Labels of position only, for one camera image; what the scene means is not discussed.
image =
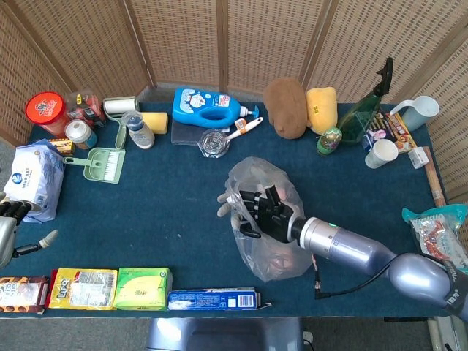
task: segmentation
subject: robotic arm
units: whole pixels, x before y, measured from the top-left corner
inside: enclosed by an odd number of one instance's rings
[[[414,253],[397,255],[378,241],[314,217],[303,218],[294,205],[280,199],[274,185],[267,188],[265,194],[240,193],[258,227],[277,241],[296,241],[307,251],[373,276],[373,279],[384,274],[401,294],[447,309],[468,321],[468,303],[465,303],[468,276],[451,262]],[[225,210],[220,209],[218,215],[223,212]],[[241,218],[233,217],[231,222],[244,235],[260,238],[261,234]],[[318,298],[341,295],[323,293],[320,296],[320,280],[318,286],[316,280],[316,297],[317,291]]]
[[[5,193],[0,192],[0,201],[4,198]],[[18,225],[30,210],[37,211],[39,209],[37,205],[26,201],[5,201],[0,203],[0,269],[6,266],[12,258],[48,247],[59,234],[57,230],[54,230],[37,244],[15,248]]]

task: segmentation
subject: white plastic jar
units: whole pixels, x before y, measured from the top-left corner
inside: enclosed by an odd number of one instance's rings
[[[88,150],[97,143],[96,133],[91,127],[80,119],[74,119],[65,127],[65,135],[76,144],[78,148]]]

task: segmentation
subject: red container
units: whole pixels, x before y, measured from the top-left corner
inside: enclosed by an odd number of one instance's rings
[[[66,114],[67,106],[60,94],[43,91],[34,95],[26,105],[26,117],[56,137],[67,137],[65,126],[70,121]]]

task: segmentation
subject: yellow sponge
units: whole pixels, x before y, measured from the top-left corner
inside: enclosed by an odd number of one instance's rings
[[[307,91],[306,100],[309,127],[314,133],[322,135],[327,129],[336,126],[338,105],[335,88],[312,88]]]
[[[166,134],[169,118],[166,112],[142,112],[143,120],[154,134]]]

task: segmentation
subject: white bag package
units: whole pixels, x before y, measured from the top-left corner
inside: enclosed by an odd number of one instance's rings
[[[16,148],[12,175],[4,191],[14,201],[31,201],[40,211],[29,211],[23,221],[42,223],[56,218],[64,179],[62,156],[46,140]]]
[[[232,195],[232,199],[241,199],[241,190],[264,192],[265,187],[272,184],[276,186],[279,197],[296,205],[303,216],[302,200],[286,172],[264,159],[245,158],[229,172],[225,185],[226,193]],[[242,200],[234,201],[232,206],[233,211],[242,214],[255,231],[262,233]],[[245,236],[239,230],[233,230],[233,233],[242,260],[264,282],[300,276],[312,264],[312,254],[296,242],[283,244],[265,233],[258,239]]]

